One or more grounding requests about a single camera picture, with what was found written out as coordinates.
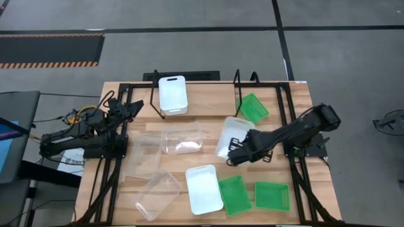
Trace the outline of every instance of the black metal frame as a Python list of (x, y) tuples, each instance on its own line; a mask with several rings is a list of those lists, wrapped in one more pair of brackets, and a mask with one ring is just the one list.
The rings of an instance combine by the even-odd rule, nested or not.
[[(253, 72), (253, 74), (251, 75), (250, 81), (255, 81), (255, 83), (241, 83), (239, 70), (237, 70), (233, 84), (234, 84), (235, 88), (239, 89), (240, 99), (242, 97), (241, 88), (274, 88), (274, 89), (276, 89), (276, 95), (277, 95), (277, 99), (278, 99), (282, 125), (286, 125), (287, 116), (285, 113), (285, 106), (284, 106), (283, 97), (282, 97), (282, 90), (283, 90), (286, 93), (286, 98), (287, 98), (287, 103), (288, 103), (291, 119), (292, 120), (296, 119), (294, 104), (292, 101), (292, 94), (290, 92), (290, 85), (288, 82), (262, 83), (262, 82), (260, 82), (258, 75), (255, 72)], [(209, 83), (209, 84), (226, 84), (226, 83)], [(128, 93), (127, 97), (126, 97), (126, 102), (130, 102), (132, 99), (133, 90), (135, 88), (154, 89), (155, 85), (156, 85), (155, 80), (153, 81), (153, 83), (147, 83), (147, 84), (121, 83), (119, 85), (118, 101), (122, 102), (124, 92)], [(152, 105), (152, 98), (153, 98), (153, 92), (151, 93), (151, 97), (150, 97), (151, 105)], [(121, 134), (126, 133), (127, 127), (128, 127), (128, 123), (124, 123), (122, 125)], [(288, 157), (290, 170), (291, 170), (291, 174), (292, 174), (292, 168), (295, 166), (295, 158), (292, 155), (294, 152), (294, 149), (292, 147), (288, 146), (288, 144), (284, 144), (283, 148), (285, 150), (285, 155)], [(302, 169), (303, 179), (304, 179), (305, 183), (307, 184), (307, 186), (309, 187), (309, 189), (311, 190), (310, 179), (309, 179), (309, 174), (307, 171), (305, 157), (300, 157), (299, 160), (300, 160), (300, 167)], [(106, 160), (106, 162), (105, 162), (104, 172), (102, 175), (101, 188), (105, 185), (105, 183), (108, 179), (110, 162), (111, 162), (111, 160)], [(122, 163), (121, 159), (116, 160), (116, 165), (118, 166), (119, 170), (121, 168), (121, 163)], [(306, 217), (304, 214), (304, 207), (303, 207), (302, 196), (300, 193), (299, 183), (297, 182), (297, 179), (293, 175), (292, 175), (292, 181), (293, 181), (293, 188), (294, 188), (294, 193), (295, 193), (295, 198), (296, 198), (296, 203), (297, 203), (297, 211), (299, 213), (299, 221), (300, 221), (300, 223), (303, 223), (304, 221), (306, 221)], [(117, 194), (117, 187), (118, 187), (118, 180), (116, 180), (116, 182), (113, 184), (113, 186), (111, 188), (109, 208), (108, 208), (108, 213), (107, 213), (107, 222), (108, 223), (112, 223), (112, 218), (114, 215), (115, 201), (116, 201), (116, 194)], [(311, 220), (318, 221), (317, 212), (316, 212), (312, 202), (309, 200), (308, 200), (308, 202), (309, 202), (309, 209), (310, 209), (310, 213), (311, 213)], [(97, 212), (95, 214), (95, 222), (100, 222), (101, 212), (102, 212), (102, 206), (99, 207), (99, 209), (97, 210)]]
[[(251, 75), (251, 78), (253, 78), (253, 76), (254, 76), (254, 78), (255, 77), (258, 77), (258, 75), (257, 75), (257, 73), (256, 72), (253, 72), (252, 73), (252, 75)], [(164, 116), (164, 115), (162, 115), (162, 110), (160, 109), (160, 111), (158, 111), (157, 110), (157, 108), (154, 106), (154, 104), (153, 104), (153, 96), (154, 96), (154, 89), (155, 88), (158, 88), (158, 83), (157, 83), (157, 81), (159, 80), (161, 78), (161, 76), (159, 75), (159, 73), (158, 73), (158, 71), (155, 69), (154, 70), (154, 77), (153, 77), (153, 83), (151, 84), (151, 93), (150, 93), (150, 105), (151, 105), (151, 107), (153, 107), (153, 109), (154, 109), (154, 111), (156, 111), (156, 113), (162, 118), (162, 119), (165, 119), (165, 117), (166, 116)], [(234, 87), (237, 87), (237, 85), (238, 84), (240, 84), (241, 82), (240, 82), (240, 70), (238, 69), (238, 70), (236, 70), (236, 72), (235, 72), (235, 75), (234, 75), (234, 79), (233, 79), (233, 84), (234, 84)], [(133, 88), (135, 88), (135, 87), (137, 87), (137, 88), (149, 88), (150, 87), (150, 84), (146, 84), (146, 86), (144, 86), (145, 84), (131, 84), (131, 86), (133, 87)], [(240, 112), (240, 109), (241, 109), (241, 105), (242, 105), (242, 95), (241, 95), (241, 87), (239, 86), (239, 103), (240, 103), (240, 105), (237, 107), (237, 104), (235, 105), (235, 107), (237, 108), (237, 110), (235, 111), (235, 115), (234, 115), (234, 117), (236, 117), (238, 114), (239, 114), (239, 112)]]

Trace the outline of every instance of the green plastic tray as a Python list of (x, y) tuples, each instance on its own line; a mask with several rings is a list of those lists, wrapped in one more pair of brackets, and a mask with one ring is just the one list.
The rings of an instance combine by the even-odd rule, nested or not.
[(253, 93), (242, 98), (240, 111), (247, 120), (251, 121), (254, 124), (269, 116), (270, 114), (270, 112)]
[(246, 185), (240, 175), (219, 181), (219, 188), (229, 216), (252, 208)]
[(289, 211), (289, 185), (255, 182), (255, 205), (277, 211)]

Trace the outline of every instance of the transparent plastic box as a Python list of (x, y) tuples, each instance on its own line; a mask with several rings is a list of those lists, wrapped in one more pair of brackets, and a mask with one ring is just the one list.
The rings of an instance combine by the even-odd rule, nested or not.
[(167, 154), (197, 152), (202, 148), (199, 123), (178, 124), (162, 131), (162, 147)]
[(181, 184), (165, 169), (160, 169), (133, 202), (148, 220), (155, 220), (181, 191)]
[(161, 154), (161, 138), (136, 137), (125, 174), (130, 177), (151, 179), (158, 170)]

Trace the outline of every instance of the wooden tabletop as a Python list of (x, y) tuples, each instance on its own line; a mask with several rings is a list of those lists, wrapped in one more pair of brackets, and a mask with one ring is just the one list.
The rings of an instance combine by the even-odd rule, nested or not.
[[(114, 90), (117, 93), (119, 83), (122, 82), (106, 82), (102, 90), (102, 96), (104, 96), (109, 90)], [(130, 82), (130, 83), (147, 83), (147, 82)], [(116, 200), (116, 207), (114, 209), (114, 219), (112, 224), (297, 224), (299, 223), (299, 215), (297, 213), (297, 206), (294, 196), (294, 190), (292, 185), (292, 177), (290, 174), (290, 167), (288, 159), (283, 155), (282, 145), (279, 144), (274, 148), (273, 159), (271, 163), (265, 163), (263, 161), (257, 161), (255, 163), (249, 163), (247, 165), (241, 165), (238, 167), (230, 167), (224, 163), (224, 160), (215, 155), (216, 145), (218, 138), (223, 127), (223, 121), (225, 116), (228, 115), (229, 109), (235, 113), (235, 101), (229, 99), (228, 94), (217, 95), (221, 86), (212, 86), (212, 84), (192, 84), (193, 91), (190, 90), (190, 86), (187, 85), (187, 93), (192, 92), (192, 95), (188, 95), (189, 111), (198, 112), (198, 116), (172, 116), (167, 117), (165, 120), (151, 108), (150, 101), (150, 88), (136, 88), (133, 91), (132, 102), (139, 99), (145, 101), (145, 106), (140, 111), (134, 122), (128, 124), (127, 134), (129, 135), (129, 146), (126, 158), (122, 162), (121, 174), (119, 177), (119, 186)], [(290, 82), (291, 93), (293, 97), (294, 107), (296, 114), (299, 115), (306, 109), (312, 106), (309, 87), (307, 83)], [(226, 93), (229, 92), (229, 88), (224, 88)], [(238, 98), (238, 89), (231, 88), (230, 91), (234, 91), (235, 98)], [(250, 93), (254, 93), (259, 100), (270, 111), (270, 116), (263, 119), (256, 124), (258, 130), (272, 131), (282, 126), (280, 111), (278, 108), (278, 100), (276, 98), (276, 92), (274, 88), (242, 88), (242, 96), (246, 96)], [(158, 95), (155, 95), (156, 99), (153, 103), (156, 103), (158, 107)], [(283, 100), (286, 107), (286, 94), (283, 94)], [(214, 105), (208, 108), (208, 104), (212, 102)], [(226, 107), (226, 111), (220, 110), (220, 107)], [(218, 111), (220, 116), (208, 116), (215, 110)], [(166, 127), (176, 125), (183, 122), (198, 121), (203, 136), (203, 149), (197, 153), (169, 155), (162, 153), (160, 159), (159, 168), (168, 170), (171, 175), (178, 180), (182, 185), (182, 191), (171, 202), (166, 210), (159, 215), (159, 217), (149, 222), (141, 213), (135, 208), (131, 202), (134, 194), (139, 192), (143, 186), (148, 183), (148, 180), (128, 177), (125, 174), (125, 169), (128, 165), (130, 155), (133, 148), (133, 141), (136, 136), (139, 135), (151, 135), (158, 136), (160, 131)], [(81, 217), (88, 208), (90, 193), (92, 184), (95, 177), (95, 170), (97, 168), (99, 160), (89, 160), (85, 164), (83, 177), (81, 179), (81, 185), (76, 201), (77, 216)], [(332, 216), (340, 219), (340, 210), (335, 196), (333, 182), (331, 180), (330, 171), (328, 167), (319, 158), (306, 158), (307, 169), (309, 172), (312, 191), (316, 197), (320, 200), (322, 205), (330, 212)], [(249, 196), (251, 199), (252, 209), (250, 211), (229, 217), (227, 216), (225, 208), (217, 212), (211, 212), (208, 214), (202, 214), (199, 216), (194, 215), (191, 212), (189, 203), (189, 196), (185, 178), (185, 171), (189, 168), (212, 164), (216, 167), (217, 178), (222, 180), (227, 177), (233, 177), (235, 175), (242, 175)], [(94, 197), (98, 194), (100, 188), (101, 176), (103, 168), (100, 168), (96, 190)], [(255, 207), (254, 201), (254, 183), (258, 181), (288, 183), (290, 190), (290, 211), (269, 211), (258, 209)], [(309, 206), (307, 204), (306, 196), (301, 190), (306, 219), (309, 219)], [(105, 198), (102, 220), (106, 220), (109, 194)]]

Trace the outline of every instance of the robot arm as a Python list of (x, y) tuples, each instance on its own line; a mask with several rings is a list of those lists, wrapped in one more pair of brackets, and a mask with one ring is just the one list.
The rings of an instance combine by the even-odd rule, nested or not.
[(251, 129), (240, 142), (232, 138), (229, 146), (227, 164), (237, 166), (245, 161), (255, 162), (264, 159), (271, 161), (272, 149), (280, 142), (288, 141), (296, 148), (304, 148), (319, 132), (333, 131), (341, 120), (331, 106), (324, 104), (306, 110), (295, 121), (272, 132)]
[(126, 155), (128, 136), (119, 135), (116, 129), (123, 122), (132, 122), (144, 103), (118, 103), (108, 100), (109, 111), (93, 108), (83, 113), (82, 120), (52, 134), (44, 134), (40, 142), (40, 154), (45, 158), (64, 150), (83, 148), (84, 158), (122, 158)]

